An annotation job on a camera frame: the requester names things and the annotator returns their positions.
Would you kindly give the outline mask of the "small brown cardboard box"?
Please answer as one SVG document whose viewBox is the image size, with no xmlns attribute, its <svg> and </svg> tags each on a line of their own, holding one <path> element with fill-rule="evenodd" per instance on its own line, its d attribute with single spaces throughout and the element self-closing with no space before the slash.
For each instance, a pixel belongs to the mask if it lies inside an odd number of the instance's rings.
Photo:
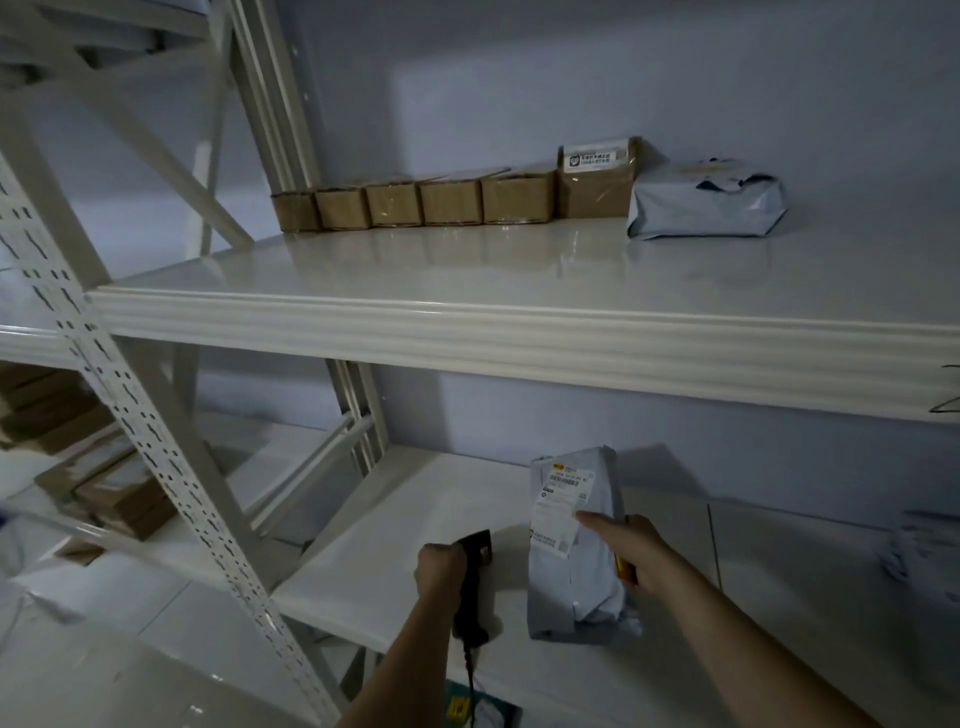
<svg viewBox="0 0 960 728">
<path fill-rule="evenodd" d="M 315 190 L 273 193 L 270 201 L 283 234 L 316 234 L 323 231 Z"/>
<path fill-rule="evenodd" d="M 377 181 L 365 185 L 364 189 L 372 227 L 407 228 L 425 224 L 420 183 L 414 177 Z"/>
<path fill-rule="evenodd" d="M 355 232 L 372 227 L 367 192 L 362 184 L 317 188 L 314 200 L 326 231 Z"/>
<path fill-rule="evenodd" d="M 423 224 L 428 227 L 476 226 L 484 222 L 482 175 L 442 176 L 418 187 Z"/>
<path fill-rule="evenodd" d="M 483 223 L 545 224 L 556 216 L 556 171 L 546 167 L 509 169 L 480 180 Z"/>
</svg>

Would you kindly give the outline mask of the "person's right hand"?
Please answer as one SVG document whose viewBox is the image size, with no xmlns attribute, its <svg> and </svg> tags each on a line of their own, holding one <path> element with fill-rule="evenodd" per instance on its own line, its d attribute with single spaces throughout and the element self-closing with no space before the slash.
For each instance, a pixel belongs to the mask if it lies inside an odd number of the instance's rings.
<svg viewBox="0 0 960 728">
<path fill-rule="evenodd" d="M 646 516 L 631 515 L 617 521 L 623 522 L 623 536 L 602 541 L 615 558 L 632 569 L 633 576 L 622 580 L 659 596 L 673 575 L 677 553 Z"/>
</svg>

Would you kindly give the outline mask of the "crumpled grey plastic mailer bag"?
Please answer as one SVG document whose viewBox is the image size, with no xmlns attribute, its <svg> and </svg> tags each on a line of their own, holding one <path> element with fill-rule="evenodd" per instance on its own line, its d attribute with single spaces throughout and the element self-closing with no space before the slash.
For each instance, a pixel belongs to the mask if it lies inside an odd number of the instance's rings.
<svg viewBox="0 0 960 728">
<path fill-rule="evenodd" d="M 889 577 L 932 601 L 960 608 L 960 515 L 902 511 L 876 555 Z"/>
</svg>

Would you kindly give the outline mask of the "black barcode scanner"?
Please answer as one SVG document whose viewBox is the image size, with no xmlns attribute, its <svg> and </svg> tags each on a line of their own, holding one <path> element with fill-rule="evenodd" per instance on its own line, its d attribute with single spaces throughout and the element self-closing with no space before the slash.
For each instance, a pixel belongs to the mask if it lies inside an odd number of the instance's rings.
<svg viewBox="0 0 960 728">
<path fill-rule="evenodd" d="M 453 618 L 453 637 L 466 653 L 485 645 L 490 637 L 479 620 L 479 585 L 481 570 L 492 563 L 492 534 L 489 529 L 477 531 L 458 540 L 465 554 L 466 567 L 460 588 L 460 604 Z"/>
</svg>

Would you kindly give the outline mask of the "person's right forearm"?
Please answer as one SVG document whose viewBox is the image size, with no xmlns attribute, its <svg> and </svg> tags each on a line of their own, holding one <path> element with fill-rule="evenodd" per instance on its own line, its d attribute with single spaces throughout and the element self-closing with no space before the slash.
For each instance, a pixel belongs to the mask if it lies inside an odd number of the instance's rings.
<svg viewBox="0 0 960 728">
<path fill-rule="evenodd" d="M 882 728 L 665 543 L 630 561 L 740 728 Z"/>
</svg>

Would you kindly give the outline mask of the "person's left forearm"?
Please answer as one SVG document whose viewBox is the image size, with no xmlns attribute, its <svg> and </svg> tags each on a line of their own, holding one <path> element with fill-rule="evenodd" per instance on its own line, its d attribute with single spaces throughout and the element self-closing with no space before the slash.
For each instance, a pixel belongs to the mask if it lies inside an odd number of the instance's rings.
<svg viewBox="0 0 960 728">
<path fill-rule="evenodd" d="M 424 590 L 335 728 L 442 728 L 459 588 Z"/>
</svg>

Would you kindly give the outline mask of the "person's left hand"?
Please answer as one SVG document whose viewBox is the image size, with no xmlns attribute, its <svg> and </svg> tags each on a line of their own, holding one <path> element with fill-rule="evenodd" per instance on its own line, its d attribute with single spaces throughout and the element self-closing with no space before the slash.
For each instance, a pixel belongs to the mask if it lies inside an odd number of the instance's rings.
<svg viewBox="0 0 960 728">
<path fill-rule="evenodd" d="M 414 583 L 417 596 L 421 600 L 438 601 L 456 610 L 461 601 L 459 594 L 447 593 L 445 587 L 445 546 L 444 543 L 426 543 L 417 554 L 414 570 Z"/>
</svg>

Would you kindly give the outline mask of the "tall labelled brown cardboard box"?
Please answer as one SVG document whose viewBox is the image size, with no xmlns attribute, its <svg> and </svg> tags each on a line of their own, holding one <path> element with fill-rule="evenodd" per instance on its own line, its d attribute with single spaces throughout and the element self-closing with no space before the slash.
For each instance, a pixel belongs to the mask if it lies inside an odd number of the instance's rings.
<svg viewBox="0 0 960 728">
<path fill-rule="evenodd" d="M 558 148 L 559 219 L 625 217 L 643 164 L 644 140 L 631 136 Z"/>
</svg>

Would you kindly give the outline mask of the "stack of flat cardboard boxes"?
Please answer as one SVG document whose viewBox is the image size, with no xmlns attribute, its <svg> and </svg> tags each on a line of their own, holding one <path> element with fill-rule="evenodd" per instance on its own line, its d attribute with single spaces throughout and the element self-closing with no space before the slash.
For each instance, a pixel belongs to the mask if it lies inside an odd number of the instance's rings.
<svg viewBox="0 0 960 728">
<path fill-rule="evenodd" d="M 137 542 L 178 516 L 122 424 L 78 372 L 3 359 L 0 513 Z"/>
</svg>

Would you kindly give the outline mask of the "grey labelled plastic mailer bag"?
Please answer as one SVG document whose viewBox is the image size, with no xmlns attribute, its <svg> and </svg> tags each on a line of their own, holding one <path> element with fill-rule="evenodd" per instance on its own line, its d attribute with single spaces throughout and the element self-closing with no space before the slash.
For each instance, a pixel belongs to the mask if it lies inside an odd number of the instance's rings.
<svg viewBox="0 0 960 728">
<path fill-rule="evenodd" d="M 642 636 L 636 602 L 580 511 L 626 522 L 617 452 L 601 445 L 535 459 L 530 475 L 527 628 L 533 640 L 604 647 Z"/>
</svg>

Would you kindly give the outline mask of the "teal package yellow label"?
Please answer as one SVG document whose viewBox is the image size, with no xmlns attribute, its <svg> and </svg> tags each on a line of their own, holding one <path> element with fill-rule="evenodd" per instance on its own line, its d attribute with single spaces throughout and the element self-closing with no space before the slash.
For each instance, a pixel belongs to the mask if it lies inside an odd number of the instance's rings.
<svg viewBox="0 0 960 728">
<path fill-rule="evenodd" d="M 442 728 L 518 728 L 520 709 L 485 692 L 445 683 Z"/>
</svg>

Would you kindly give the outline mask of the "white metal shelving unit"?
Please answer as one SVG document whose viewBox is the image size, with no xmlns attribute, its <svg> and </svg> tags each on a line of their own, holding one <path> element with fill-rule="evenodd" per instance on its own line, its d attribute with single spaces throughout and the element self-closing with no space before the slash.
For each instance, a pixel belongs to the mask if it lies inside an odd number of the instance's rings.
<svg viewBox="0 0 960 728">
<path fill-rule="evenodd" d="M 609 444 L 625 501 L 883 725 L 960 728 L 928 688 L 866 528 L 960 503 L 960 0 L 274 0 L 320 182 L 740 158 L 786 188 L 760 238 L 629 239 L 622 219 L 282 233 L 232 80 L 210 228 L 53 79 L 8 91 L 110 281 L 83 358 L 218 585 L 312 719 L 347 705 L 307 625 L 383 653 L 423 541 L 496 537 L 479 687 L 589 725 L 719 724 L 677 637 L 526 635 L 526 466 Z M 195 181 L 195 35 L 41 6 Z M 257 536 L 203 414 L 370 425 Z"/>
<path fill-rule="evenodd" d="M 202 40 L 210 97 L 195 180 L 90 69 L 73 37 L 44 17 L 40 7 Z M 211 0 L 208 14 L 195 18 L 172 6 L 134 0 L 0 0 L 0 31 L 10 31 L 29 45 L 194 211 L 199 225 L 189 240 L 189 257 L 209 251 L 210 229 L 223 233 L 235 249 L 253 245 L 215 197 L 224 94 L 231 81 L 246 97 L 244 108 L 271 189 L 292 191 L 321 181 L 306 98 L 296 80 L 294 52 L 283 35 L 275 0 Z M 0 64 L 0 234 L 4 235 L 0 247 L 9 247 L 7 252 L 0 251 L 0 359 L 78 369 L 99 396 L 116 405 L 118 396 L 102 383 L 97 370 L 85 370 L 84 358 L 89 347 L 99 344 L 100 327 L 87 291 L 111 278 L 91 249 L 73 248 L 73 244 L 89 244 L 90 239 L 44 166 L 44 158 L 32 147 L 29 128 L 19 116 L 18 98 L 9 93 L 19 86 L 12 70 Z M 253 517 L 254 535 L 263 536 L 301 503 L 346 447 L 358 441 L 371 417 L 344 415 L 330 433 L 228 415 L 202 414 L 198 423 L 201 435 L 212 436 L 216 464 L 226 466 L 225 484 L 240 497 L 245 516 Z M 200 539 L 186 534 L 186 516 L 139 541 L 62 510 L 38 486 L 36 476 L 113 431 L 109 426 L 91 433 L 58 454 L 44 454 L 33 446 L 0 447 L 0 513 L 25 519 L 28 528 L 55 530 L 56 546 L 67 537 L 77 538 L 218 585 L 222 578 L 214 575 L 213 558 L 202 557 Z"/>
</svg>

